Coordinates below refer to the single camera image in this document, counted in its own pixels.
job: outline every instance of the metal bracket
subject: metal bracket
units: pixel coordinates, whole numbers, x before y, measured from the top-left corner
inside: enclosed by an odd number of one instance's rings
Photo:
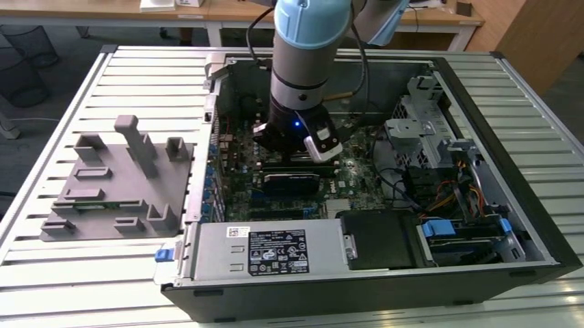
[[[208,79],[204,82],[204,89],[213,92],[217,79],[225,77],[228,74],[226,54],[210,53],[205,64],[205,75]]]
[[[451,152],[467,152],[476,148],[475,141],[470,139],[441,140],[437,150],[440,154],[440,163],[445,164],[452,161]]]
[[[357,247],[356,247],[356,239],[353,235],[344,236],[344,247],[345,247],[345,255],[348,260],[355,260],[359,257]]]
[[[409,118],[392,119],[385,122],[392,137],[401,139],[420,138],[435,135],[436,130],[429,121],[412,120]]]

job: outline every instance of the circuit board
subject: circuit board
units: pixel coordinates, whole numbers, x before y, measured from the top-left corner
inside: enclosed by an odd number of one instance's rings
[[[226,221],[327,219],[327,201],[347,200],[349,209],[388,207],[369,157],[375,134],[359,131],[344,144],[344,152],[332,160],[333,176],[320,178],[319,192],[292,197],[268,197],[262,184],[264,165],[281,162],[281,154],[269,152],[253,141],[250,122],[221,135],[225,176]]]

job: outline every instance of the wooden desk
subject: wooden desk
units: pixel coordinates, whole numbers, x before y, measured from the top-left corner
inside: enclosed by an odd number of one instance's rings
[[[178,6],[173,12],[139,12],[139,0],[0,0],[0,24],[121,27],[204,27],[212,46],[222,46],[221,29],[248,28],[266,7],[238,0],[206,0],[201,8]],[[400,32],[456,34],[450,50],[462,51],[478,26],[479,16],[441,10],[407,12]],[[258,28],[274,28],[273,16]]]
[[[266,7],[248,1],[238,0],[212,0],[208,12],[208,29],[210,30],[210,41],[213,46],[221,46],[221,29],[224,28],[248,28],[250,22],[262,14]],[[270,14],[257,28],[274,28],[274,15]],[[420,32],[420,33],[452,33],[455,39],[448,48],[450,51],[463,51],[474,36],[475,29],[484,23],[479,14],[472,17],[450,14],[443,10],[425,9],[419,10],[419,20],[416,13],[409,11],[401,18],[401,24],[397,32]]]

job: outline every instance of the black wire mesh trash bin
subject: black wire mesh trash bin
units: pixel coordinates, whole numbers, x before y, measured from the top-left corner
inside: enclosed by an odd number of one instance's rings
[[[0,33],[15,48],[27,52],[27,58],[37,68],[49,67],[59,61],[43,26],[0,25]]]
[[[27,52],[0,48],[0,95],[17,107],[30,107],[49,97],[49,89],[39,73],[27,61]]]

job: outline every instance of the blue latch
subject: blue latch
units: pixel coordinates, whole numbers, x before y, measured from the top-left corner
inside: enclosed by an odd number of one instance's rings
[[[432,236],[454,236],[456,234],[454,223],[447,219],[429,220],[421,225],[421,230],[427,238]]]
[[[154,255],[157,263],[174,261],[174,249],[160,249]]]
[[[507,219],[499,219],[499,223],[502,224],[503,232],[506,234],[514,232],[514,227],[511,227],[510,220]]]

